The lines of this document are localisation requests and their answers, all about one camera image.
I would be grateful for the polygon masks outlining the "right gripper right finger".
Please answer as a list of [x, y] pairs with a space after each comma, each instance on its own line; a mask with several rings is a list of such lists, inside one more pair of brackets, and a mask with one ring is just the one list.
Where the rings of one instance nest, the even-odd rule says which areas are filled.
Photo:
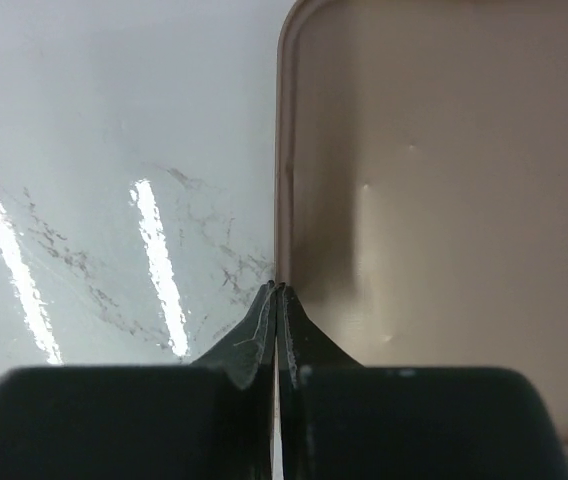
[[532, 383], [497, 367], [366, 367], [277, 290], [288, 479], [568, 479]]

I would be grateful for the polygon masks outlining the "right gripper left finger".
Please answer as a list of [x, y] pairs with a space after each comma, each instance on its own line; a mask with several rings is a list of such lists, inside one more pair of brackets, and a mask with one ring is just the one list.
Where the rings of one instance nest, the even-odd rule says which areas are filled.
[[189, 364], [0, 378], [0, 479], [267, 479], [277, 288]]

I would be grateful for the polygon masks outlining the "rose gold box lid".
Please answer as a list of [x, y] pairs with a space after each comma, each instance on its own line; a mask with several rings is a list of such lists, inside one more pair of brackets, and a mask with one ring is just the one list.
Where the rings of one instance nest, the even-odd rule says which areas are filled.
[[278, 278], [354, 358], [495, 365], [568, 452], [568, 1], [300, 1]]

